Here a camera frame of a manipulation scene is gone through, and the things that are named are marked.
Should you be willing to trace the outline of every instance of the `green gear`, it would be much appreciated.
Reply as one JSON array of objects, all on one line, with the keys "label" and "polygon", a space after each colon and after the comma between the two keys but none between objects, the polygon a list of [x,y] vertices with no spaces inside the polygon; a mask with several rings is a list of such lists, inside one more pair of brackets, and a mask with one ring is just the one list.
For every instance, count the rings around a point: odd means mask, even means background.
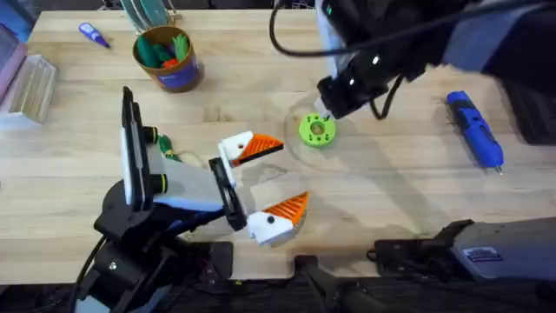
[{"label": "green gear", "polygon": [[299,136],[307,146],[324,147],[336,137],[336,124],[332,118],[324,119],[318,114],[309,114],[299,124]]}]

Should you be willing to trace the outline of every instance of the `orange gripper pad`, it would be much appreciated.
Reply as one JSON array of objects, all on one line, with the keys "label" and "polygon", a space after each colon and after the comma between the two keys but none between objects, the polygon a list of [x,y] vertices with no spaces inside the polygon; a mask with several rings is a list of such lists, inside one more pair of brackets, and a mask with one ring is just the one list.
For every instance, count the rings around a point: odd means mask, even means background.
[{"label": "orange gripper pad", "polygon": [[305,207],[307,206],[308,198],[309,194],[305,191],[299,196],[291,197],[286,201],[265,209],[263,212],[287,218],[288,220],[292,221],[293,225],[296,225],[303,216],[303,212],[305,211]]},{"label": "orange gripper pad", "polygon": [[232,160],[231,163],[234,167],[239,166],[257,157],[266,156],[272,152],[282,150],[283,148],[284,143],[278,139],[267,135],[254,134],[242,153],[235,160]]}]

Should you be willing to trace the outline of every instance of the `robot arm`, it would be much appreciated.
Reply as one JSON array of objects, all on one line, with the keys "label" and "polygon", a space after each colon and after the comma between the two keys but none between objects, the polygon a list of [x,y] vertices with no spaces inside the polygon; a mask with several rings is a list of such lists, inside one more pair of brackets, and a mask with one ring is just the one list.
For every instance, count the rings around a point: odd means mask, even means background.
[{"label": "robot arm", "polygon": [[[322,0],[317,1],[319,29],[327,49],[350,47],[469,8],[489,5],[468,0]],[[517,9],[494,12],[458,23],[446,23],[419,35],[401,37],[350,56],[328,57],[329,77],[318,83],[322,116],[342,118],[370,103],[377,119],[386,117],[395,90],[428,65],[451,64],[513,81],[555,95],[556,30],[554,1],[532,2]],[[374,99],[397,81],[380,113]]]}]

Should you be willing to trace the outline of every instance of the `black cable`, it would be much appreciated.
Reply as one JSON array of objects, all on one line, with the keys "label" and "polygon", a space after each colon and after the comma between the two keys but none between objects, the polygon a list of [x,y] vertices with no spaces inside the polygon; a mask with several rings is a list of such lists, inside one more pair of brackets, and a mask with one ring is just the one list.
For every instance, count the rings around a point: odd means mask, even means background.
[{"label": "black cable", "polygon": [[90,264],[93,263],[93,258],[95,258],[96,253],[99,251],[99,249],[101,249],[105,241],[106,241],[106,236],[103,235],[98,240],[98,243],[96,243],[95,248],[93,248],[89,256],[87,256],[87,260],[85,260],[85,263],[83,264],[83,267],[81,268],[81,271],[77,276],[76,284],[71,289],[71,294],[69,295],[69,299],[68,299],[68,313],[75,313],[76,302],[77,302],[77,291],[79,290],[79,285],[81,284],[81,281],[85,277],[85,274],[87,273]]},{"label": "black cable", "polygon": [[379,113],[378,109],[376,109],[376,104],[374,103],[374,99],[371,99],[369,101],[371,110],[373,111],[374,117],[376,117],[377,120],[385,119],[388,116],[388,112],[390,111],[390,105],[392,104],[392,100],[394,100],[394,95],[396,94],[398,88],[400,88],[402,81],[403,81],[403,76],[399,75],[394,82],[394,86],[392,86],[392,89],[390,90],[390,92],[388,92],[388,96],[386,97],[386,101],[384,101],[384,106],[382,107],[381,113]]},{"label": "black cable", "polygon": [[369,41],[363,43],[357,43],[354,45],[350,45],[345,48],[338,48],[338,49],[331,49],[331,50],[290,50],[281,46],[278,41],[276,40],[275,34],[275,19],[278,10],[280,9],[283,0],[272,9],[272,13],[270,15],[270,23],[268,27],[270,41],[272,45],[280,51],[282,54],[290,57],[330,57],[330,56],[339,56],[339,55],[346,55],[355,53],[361,50],[368,50],[376,47],[377,45],[384,44],[391,42],[393,40],[398,40],[404,37],[411,37],[418,35],[420,33],[424,33],[426,31],[433,30],[441,25],[448,24],[448,23],[455,23],[459,20],[465,20],[473,17],[482,16],[489,13],[494,13],[503,10],[511,10],[516,9],[522,6],[527,6],[536,3],[552,3],[554,1],[550,0],[508,0],[508,1],[498,1],[492,4],[486,4],[479,8],[470,9],[470,10],[463,10],[462,12],[455,13],[452,15],[448,15],[445,17],[439,17],[432,21],[422,23],[420,25],[412,26],[406,28],[404,30],[397,31],[393,34],[388,34],[382,37],[378,37],[375,39],[371,39]]}]

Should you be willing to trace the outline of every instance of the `black base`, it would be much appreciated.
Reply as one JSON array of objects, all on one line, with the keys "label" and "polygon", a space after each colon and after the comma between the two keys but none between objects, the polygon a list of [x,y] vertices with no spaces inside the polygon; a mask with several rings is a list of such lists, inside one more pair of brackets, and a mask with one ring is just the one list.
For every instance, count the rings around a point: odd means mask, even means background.
[{"label": "black base", "polygon": [[523,139],[529,144],[556,144],[556,97],[504,82]]}]

